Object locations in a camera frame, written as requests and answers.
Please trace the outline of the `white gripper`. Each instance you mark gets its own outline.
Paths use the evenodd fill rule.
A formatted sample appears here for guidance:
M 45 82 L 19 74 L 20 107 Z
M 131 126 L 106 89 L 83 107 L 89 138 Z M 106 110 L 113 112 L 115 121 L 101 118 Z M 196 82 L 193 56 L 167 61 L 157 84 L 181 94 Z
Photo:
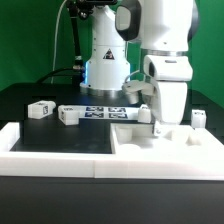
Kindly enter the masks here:
M 157 121 L 153 124 L 152 133 L 158 137 L 163 134 L 162 124 L 179 124 L 182 121 L 187 82 L 192 79 L 193 69 L 187 56 L 146 55 L 143 71 L 154 87 L 150 105 Z

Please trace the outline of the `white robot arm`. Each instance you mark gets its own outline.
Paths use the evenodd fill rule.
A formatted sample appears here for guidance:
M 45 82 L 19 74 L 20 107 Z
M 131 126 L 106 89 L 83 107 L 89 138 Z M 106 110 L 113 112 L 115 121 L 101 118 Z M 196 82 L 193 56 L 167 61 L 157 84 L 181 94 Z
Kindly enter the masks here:
M 193 70 L 186 53 L 198 26 L 195 0 L 75 0 L 75 15 L 93 18 L 92 56 L 84 66 L 83 93 L 143 100 L 153 124 L 181 123 Z

